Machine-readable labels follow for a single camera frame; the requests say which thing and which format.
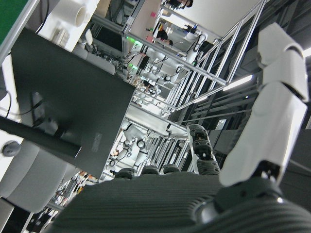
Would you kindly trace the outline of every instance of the black computer monitor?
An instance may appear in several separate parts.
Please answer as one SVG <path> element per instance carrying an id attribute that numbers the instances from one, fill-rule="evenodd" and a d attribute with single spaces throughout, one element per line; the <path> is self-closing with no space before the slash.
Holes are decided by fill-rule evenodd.
<path id="1" fill-rule="evenodd" d="M 28 30 L 14 44 L 12 62 L 20 112 L 31 109 L 32 93 L 38 92 L 46 120 L 65 129 L 61 140 L 72 151 L 81 146 L 76 158 L 61 149 L 52 153 L 100 177 L 134 87 Z M 31 113 L 21 118 L 33 126 Z"/>

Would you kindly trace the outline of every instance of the wire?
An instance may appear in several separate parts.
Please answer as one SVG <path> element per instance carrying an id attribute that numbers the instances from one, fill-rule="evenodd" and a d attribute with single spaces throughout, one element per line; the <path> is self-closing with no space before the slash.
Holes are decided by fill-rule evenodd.
<path id="1" fill-rule="evenodd" d="M 45 14 L 45 17 L 44 17 L 44 20 L 43 20 L 42 24 L 40 25 L 40 27 L 38 28 L 38 30 L 35 32 L 36 34 L 38 34 L 38 33 L 41 31 L 41 29 L 43 28 L 45 22 L 47 21 L 47 18 L 48 18 L 48 16 L 49 16 L 49 11 L 50 11 L 50 1 L 47 0 L 47 12 L 46 12 L 46 14 Z"/>
<path id="2" fill-rule="evenodd" d="M 3 111 L 6 111 L 6 112 L 7 112 L 5 118 L 7 118 L 7 117 L 9 116 L 9 114 L 14 115 L 14 116 L 22 116 L 22 115 L 25 115 L 25 114 L 27 114 L 27 113 L 32 112 L 34 109 L 36 109 L 37 107 L 39 107 L 39 106 L 42 104 L 42 101 L 39 101 L 39 102 L 38 102 L 36 105 L 34 105 L 30 110 L 28 110 L 28 111 L 26 111 L 26 112 L 24 112 L 24 113 L 12 113 L 12 112 L 10 112 L 10 110 L 11 110 L 11 105 L 12 105 L 12 96 L 11 96 L 11 93 L 10 93 L 10 92 L 8 92 L 8 94 L 9 94 L 9 96 L 10 96 L 10 105 L 9 105 L 9 108 L 8 108 L 8 109 L 5 109 L 5 108 L 3 108 L 3 107 L 0 107 L 0 110 L 3 110 Z"/>
<path id="3" fill-rule="evenodd" d="M 156 65 L 156 64 L 159 64 L 159 63 L 161 63 L 161 62 L 165 62 L 167 59 L 168 59 L 169 57 L 167 57 L 167 58 L 163 58 L 161 61 L 159 61 L 159 62 L 157 62 L 157 63 L 152 63 L 153 65 Z"/>
<path id="4" fill-rule="evenodd" d="M 8 110 L 7 110 L 7 112 L 6 112 L 5 118 L 8 118 L 9 113 L 10 113 L 10 110 L 11 110 L 11 106 L 12 106 L 12 96 L 11 96 L 11 93 L 8 92 L 8 91 L 7 91 L 7 93 L 9 94 L 9 97 L 10 97 L 10 104 L 9 104 L 9 108 L 8 108 Z"/>

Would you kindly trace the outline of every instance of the white cylinder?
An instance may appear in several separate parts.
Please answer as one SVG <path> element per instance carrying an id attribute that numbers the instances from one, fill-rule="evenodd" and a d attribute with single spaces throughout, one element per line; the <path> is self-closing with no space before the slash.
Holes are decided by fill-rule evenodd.
<path id="1" fill-rule="evenodd" d="M 81 26 L 86 19 L 86 7 L 71 0 L 61 0 L 53 14 L 74 26 Z"/>

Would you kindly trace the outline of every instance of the white robot arm segment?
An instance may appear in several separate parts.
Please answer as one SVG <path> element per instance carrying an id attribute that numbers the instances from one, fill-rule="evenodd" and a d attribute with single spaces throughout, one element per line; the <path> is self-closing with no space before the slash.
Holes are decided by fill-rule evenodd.
<path id="1" fill-rule="evenodd" d="M 220 182 L 230 186 L 252 177 L 261 162 L 273 164 L 279 183 L 293 151 L 309 100 L 301 47 L 277 25 L 259 33 L 263 89 L 237 144 L 227 156 Z"/>

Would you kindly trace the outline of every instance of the ceiling light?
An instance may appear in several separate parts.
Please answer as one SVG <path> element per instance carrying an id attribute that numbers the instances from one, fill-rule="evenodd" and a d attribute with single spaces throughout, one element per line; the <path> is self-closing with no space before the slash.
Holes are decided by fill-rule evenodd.
<path id="1" fill-rule="evenodd" d="M 253 75 L 251 74 L 251 75 L 248 75 L 248 76 L 246 76 L 246 77 L 244 77 L 242 79 L 239 79 L 239 80 L 237 80 L 237 81 L 235 81 L 233 83 L 230 83 L 228 86 L 226 86 L 223 89 L 223 91 L 227 91 L 227 90 L 229 90 L 229 89 L 231 89 L 233 87 L 236 87 L 236 86 L 239 86 L 239 85 L 241 85 L 243 83 L 246 83 L 246 82 L 250 81 L 252 79 L 252 77 L 253 77 Z"/>
<path id="2" fill-rule="evenodd" d="M 204 97 L 198 98 L 194 103 L 198 103 L 206 99 L 207 99 L 207 96 L 204 96 Z"/>
<path id="3" fill-rule="evenodd" d="M 311 55 L 311 48 L 308 48 L 303 51 L 303 56 L 304 57 L 309 57 Z"/>

